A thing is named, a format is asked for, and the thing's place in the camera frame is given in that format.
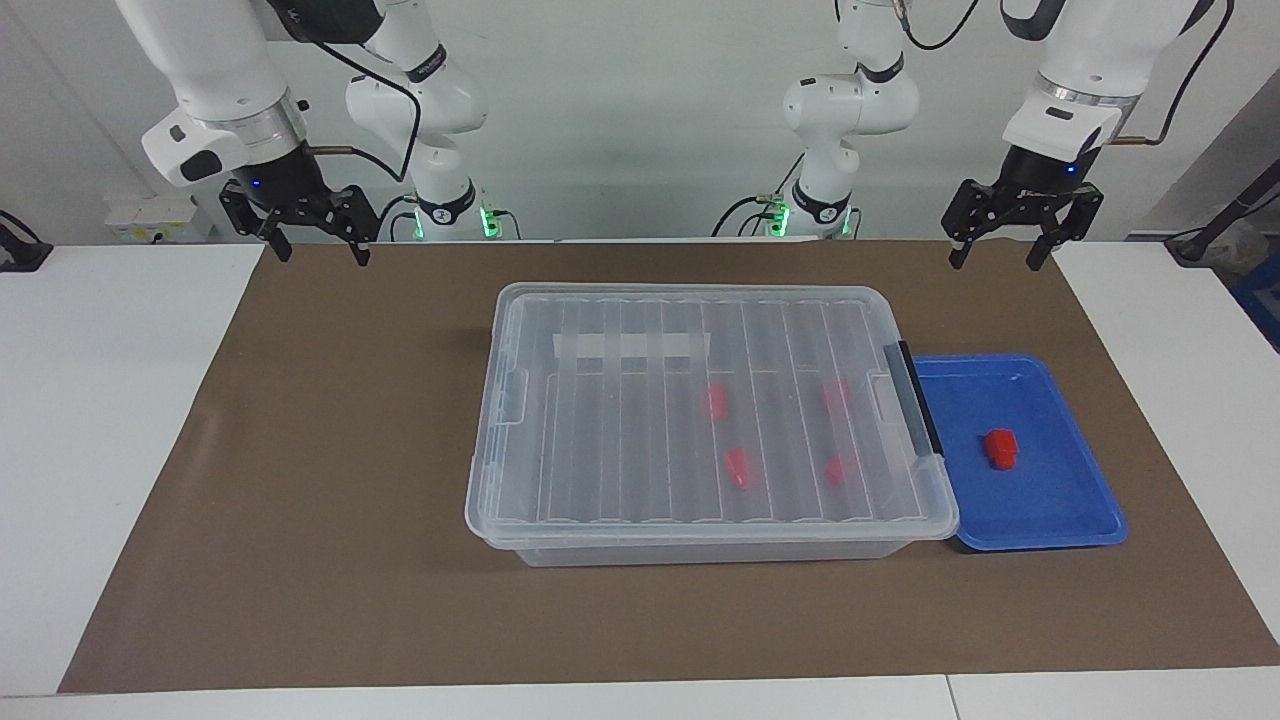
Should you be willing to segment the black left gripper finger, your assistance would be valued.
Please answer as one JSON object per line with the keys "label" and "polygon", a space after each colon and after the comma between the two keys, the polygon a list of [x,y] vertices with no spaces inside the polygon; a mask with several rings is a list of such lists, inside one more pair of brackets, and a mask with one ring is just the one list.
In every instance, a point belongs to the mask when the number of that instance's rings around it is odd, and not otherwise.
{"label": "black left gripper finger", "polygon": [[961,269],[973,245],[986,233],[989,187],[965,179],[945,210],[945,234],[951,243],[948,263]]}
{"label": "black left gripper finger", "polygon": [[1059,247],[1083,240],[1103,200],[1093,184],[1083,184],[1070,193],[1038,201],[1039,236],[1030,250],[1030,269],[1039,272]]}

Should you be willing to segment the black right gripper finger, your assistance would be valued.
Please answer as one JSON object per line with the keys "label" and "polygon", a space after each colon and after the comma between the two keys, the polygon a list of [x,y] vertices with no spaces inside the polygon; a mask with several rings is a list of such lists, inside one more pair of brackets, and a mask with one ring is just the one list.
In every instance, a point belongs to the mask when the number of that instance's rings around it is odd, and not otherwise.
{"label": "black right gripper finger", "polygon": [[279,210],[273,209],[265,217],[260,217],[241,184],[224,184],[220,191],[220,204],[238,234],[261,240],[280,263],[289,261],[293,249],[280,229]]}
{"label": "black right gripper finger", "polygon": [[378,211],[360,187],[332,195],[332,234],[347,245],[358,266],[370,263],[370,245],[378,241]]}

